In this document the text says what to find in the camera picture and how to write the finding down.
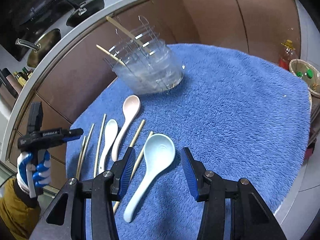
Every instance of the kitchen utensil holder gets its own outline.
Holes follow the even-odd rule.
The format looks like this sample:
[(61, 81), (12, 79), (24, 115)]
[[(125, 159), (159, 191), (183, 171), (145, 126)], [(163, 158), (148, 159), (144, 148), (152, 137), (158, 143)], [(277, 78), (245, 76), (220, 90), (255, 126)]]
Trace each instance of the kitchen utensil holder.
[(170, 90), (182, 78), (182, 64), (159, 39), (147, 19), (139, 16), (141, 26), (131, 31), (135, 39), (123, 39), (108, 51), (123, 62), (105, 58), (117, 76), (137, 95)]

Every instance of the chopstick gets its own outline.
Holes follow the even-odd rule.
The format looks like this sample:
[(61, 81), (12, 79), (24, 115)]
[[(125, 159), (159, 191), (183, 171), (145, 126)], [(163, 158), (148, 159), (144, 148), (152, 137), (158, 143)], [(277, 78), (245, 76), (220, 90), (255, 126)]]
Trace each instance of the chopstick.
[(141, 130), (142, 130), (142, 127), (144, 126), (144, 123), (145, 123), (145, 122), (146, 122), (146, 120), (144, 120), (144, 119), (141, 121), (141, 123), (140, 123), (140, 125), (139, 125), (139, 127), (138, 127), (138, 129), (137, 129), (137, 131), (136, 131), (136, 133), (135, 133), (134, 136), (133, 136), (133, 139), (132, 139), (129, 147), (133, 147), (134, 144), (136, 143), (136, 141), (137, 141), (137, 139), (138, 139), (138, 136), (139, 136), (139, 134), (140, 134), (140, 132), (141, 132)]
[(107, 114), (104, 114), (104, 115), (103, 115), (103, 119), (102, 119), (102, 123), (101, 123), (101, 128), (100, 128), (100, 134), (99, 134), (99, 140), (98, 140), (97, 152), (96, 152), (96, 159), (95, 159), (95, 161), (94, 161), (94, 170), (93, 170), (93, 177), (94, 177), (94, 178), (97, 176), (100, 145), (101, 145), (101, 139), (102, 139), (103, 128), (104, 128), (104, 123), (105, 123), (105, 121), (106, 121), (106, 117), (107, 117)]
[(83, 160), (84, 160), (85, 153), (87, 151), (87, 147), (88, 147), (89, 140), (90, 140), (90, 137), (91, 137), (91, 134), (92, 134), (92, 131), (93, 131), (93, 127), (94, 127), (94, 123), (91, 126), (91, 129), (90, 129), (89, 134), (88, 134), (88, 138), (87, 138), (87, 140), (85, 142), (84, 149), (83, 149), (83, 152), (82, 152), (79, 171), (78, 171), (78, 174), (76, 175), (76, 179), (78, 179), (78, 180), (80, 178), (80, 173), (81, 173), (81, 169), (82, 169), (82, 163), (83, 163)]
[(86, 136), (83, 137), (83, 141), (82, 141), (82, 145), (81, 145), (81, 150), (80, 150), (79, 159), (78, 159), (78, 165), (77, 165), (77, 171), (76, 171), (76, 177), (77, 177), (78, 172), (79, 172), (79, 167), (80, 167), (80, 162), (81, 162), (81, 156), (82, 156), (83, 149), (84, 149), (85, 139), (86, 139)]
[[(146, 139), (146, 141), (145, 141), (145, 143), (144, 143), (144, 145), (143, 145), (143, 147), (142, 147), (142, 150), (141, 150), (141, 152), (140, 152), (140, 154), (139, 154), (139, 156), (138, 156), (138, 158), (137, 158), (137, 160), (136, 160), (136, 162), (135, 162), (135, 164), (134, 164), (134, 167), (133, 167), (133, 170), (132, 170), (132, 173), (131, 173), (131, 177), (130, 177), (130, 181), (131, 181), (133, 175), (135, 174), (135, 172), (136, 172), (136, 170), (137, 170), (137, 168), (138, 168), (138, 166), (139, 166), (139, 164), (140, 164), (140, 162), (141, 162), (141, 159), (142, 159), (143, 153), (144, 153), (144, 147), (145, 147), (145, 145), (146, 145), (147, 140), (149, 139), (149, 137), (150, 137), (151, 135), (153, 135), (153, 131), (151, 131), (151, 132), (149, 133), (149, 136), (148, 136), (148, 138)], [(114, 213), (114, 214), (116, 213), (116, 210), (117, 210), (119, 204), (120, 204), (120, 202), (117, 201), (117, 202), (115, 203), (115, 205), (113, 206), (113, 213)]]
[[(139, 44), (140, 47), (143, 47), (143, 44), (141, 41), (136, 40), (136, 37), (129, 32), (126, 28), (124, 28), (120, 23), (118, 23), (116, 20), (112, 19), (109, 16), (106, 16), (106, 20), (109, 21), (110, 23), (112, 23), (115, 27), (119, 28), (119, 30), (121, 30), (124, 34), (126, 34), (128, 37), (130, 37), (133, 41), (135, 41), (136, 43)], [(144, 48), (148, 53), (151, 52), (150, 49), (148, 49), (147, 47)]]
[(114, 55), (112, 55), (109, 51), (107, 51), (106, 49), (104, 49), (103, 47), (99, 46), (98, 44), (96, 44), (97, 48), (102, 50), (104, 53), (108, 54), (110, 57), (112, 57), (114, 60), (118, 61), (121, 65), (125, 66), (125, 64), (123, 63), (122, 60), (118, 59), (117, 57), (115, 57)]

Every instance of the ceramic spoon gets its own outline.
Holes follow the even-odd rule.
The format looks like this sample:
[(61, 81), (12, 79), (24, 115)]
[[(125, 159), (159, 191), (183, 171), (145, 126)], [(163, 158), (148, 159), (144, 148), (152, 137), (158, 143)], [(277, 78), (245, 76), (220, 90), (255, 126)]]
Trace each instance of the ceramic spoon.
[(127, 131), (129, 125), (132, 123), (133, 119), (138, 114), (139, 110), (140, 110), (140, 99), (135, 95), (128, 96), (125, 99), (122, 107), (122, 111), (125, 118), (124, 125), (122, 126), (115, 140), (115, 143), (113, 144), (112, 151), (111, 151), (111, 157), (114, 162), (118, 159), (118, 149), (119, 149), (119, 145), (121, 143), (122, 137)]
[(173, 162), (174, 156), (174, 144), (168, 136), (157, 133), (147, 139), (144, 146), (147, 171), (124, 211), (123, 218), (127, 223), (132, 221), (134, 210), (151, 182), (161, 171), (169, 167)]
[(107, 122), (106, 128), (104, 130), (105, 143), (104, 143), (104, 148), (103, 148), (103, 151), (100, 157), (100, 162), (99, 162), (99, 174), (105, 171), (107, 154), (117, 136), (117, 133), (118, 133), (118, 124), (116, 120), (110, 119)]

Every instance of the blue towel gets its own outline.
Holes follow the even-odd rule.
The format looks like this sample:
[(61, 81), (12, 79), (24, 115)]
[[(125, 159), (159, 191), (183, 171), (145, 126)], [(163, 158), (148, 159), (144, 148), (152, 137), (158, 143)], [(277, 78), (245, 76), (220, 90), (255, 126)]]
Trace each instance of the blue towel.
[[(185, 65), (183, 81), (170, 91), (140, 96), (140, 114), (119, 148), (119, 158), (142, 119), (146, 124), (135, 144), (136, 153), (152, 130), (172, 139), (176, 157), (140, 201), (133, 222), (126, 223), (124, 210), (146, 171), (145, 161), (140, 163), (115, 215), (120, 240), (196, 239), (204, 204), (190, 195), (180, 163), (182, 147), (189, 147), (195, 160), (224, 179), (248, 178), (273, 212), (297, 176), (307, 147), (310, 103), (303, 81), (270, 62), (237, 50), (199, 44), (175, 44), (170, 48)], [(103, 114), (107, 113), (107, 120), (116, 119), (121, 127), (122, 104), (131, 94), (121, 80), (116, 80), (71, 126), (82, 128), (87, 135), (91, 124), (96, 124), (81, 180), (93, 177)], [(68, 142), (69, 178), (75, 176), (81, 142)], [(108, 158), (108, 169), (112, 163)], [(90, 214), (87, 201), (87, 239), (92, 238)]]

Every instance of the glove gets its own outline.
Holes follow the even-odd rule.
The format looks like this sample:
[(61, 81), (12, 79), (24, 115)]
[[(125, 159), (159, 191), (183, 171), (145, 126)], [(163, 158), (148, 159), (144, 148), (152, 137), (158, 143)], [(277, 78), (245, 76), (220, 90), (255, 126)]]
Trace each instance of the glove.
[(44, 187), (51, 182), (50, 153), (48, 151), (45, 151), (43, 160), (36, 167), (30, 164), (32, 158), (32, 153), (22, 152), (17, 159), (17, 182), (21, 190), (27, 194), (29, 194), (29, 186), (26, 172), (27, 165), (30, 165), (32, 171), (35, 171), (32, 175), (35, 187)]

